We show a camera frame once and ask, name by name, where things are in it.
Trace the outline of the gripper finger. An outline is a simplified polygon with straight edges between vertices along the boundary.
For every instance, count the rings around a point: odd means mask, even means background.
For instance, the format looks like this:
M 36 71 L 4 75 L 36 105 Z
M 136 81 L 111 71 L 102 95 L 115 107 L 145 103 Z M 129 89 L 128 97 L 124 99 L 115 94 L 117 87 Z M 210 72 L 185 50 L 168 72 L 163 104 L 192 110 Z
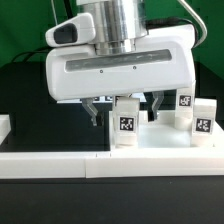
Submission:
M 87 113 L 90 115 L 91 121 L 94 126 L 102 126 L 103 125 L 103 115 L 93 105 L 92 98 L 82 99 L 82 106 L 87 111 Z
M 155 121 L 158 119 L 158 110 L 164 100 L 163 91 L 154 91 L 151 93 L 150 107 L 148 111 L 148 121 Z

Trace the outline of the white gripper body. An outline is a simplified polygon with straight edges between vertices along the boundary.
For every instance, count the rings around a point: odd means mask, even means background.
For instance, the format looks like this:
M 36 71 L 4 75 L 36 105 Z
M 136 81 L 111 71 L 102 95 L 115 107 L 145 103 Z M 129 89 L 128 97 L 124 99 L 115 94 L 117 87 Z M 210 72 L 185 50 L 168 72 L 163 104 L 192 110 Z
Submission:
M 191 25 L 151 29 L 134 41 L 135 50 L 99 56 L 92 44 L 96 26 L 81 13 L 51 29 L 46 42 L 49 94 L 57 101 L 165 91 L 195 81 Z

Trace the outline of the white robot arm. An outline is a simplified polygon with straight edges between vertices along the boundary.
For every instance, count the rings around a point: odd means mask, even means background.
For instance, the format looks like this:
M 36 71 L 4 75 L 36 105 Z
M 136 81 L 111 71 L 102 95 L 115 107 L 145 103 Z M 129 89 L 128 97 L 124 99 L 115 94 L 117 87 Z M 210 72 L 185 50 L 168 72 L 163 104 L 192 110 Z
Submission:
M 79 99 L 95 126 L 102 115 L 93 105 L 101 96 L 191 86 L 194 25 L 180 17 L 148 20 L 144 0 L 77 0 L 77 16 L 49 29 L 46 58 L 51 97 Z

